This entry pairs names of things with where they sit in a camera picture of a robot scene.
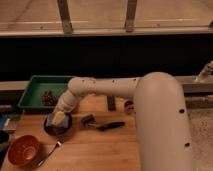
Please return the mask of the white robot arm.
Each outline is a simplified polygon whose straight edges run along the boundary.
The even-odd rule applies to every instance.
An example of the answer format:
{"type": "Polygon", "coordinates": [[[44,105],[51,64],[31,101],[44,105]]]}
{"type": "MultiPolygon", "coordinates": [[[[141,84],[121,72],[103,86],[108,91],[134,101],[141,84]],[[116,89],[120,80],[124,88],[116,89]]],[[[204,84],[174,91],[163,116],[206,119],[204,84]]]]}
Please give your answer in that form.
{"type": "Polygon", "coordinates": [[[133,101],[141,171],[196,171],[183,86],[174,76],[152,72],[131,78],[74,77],[57,102],[52,123],[59,124],[88,94],[133,101]]]}

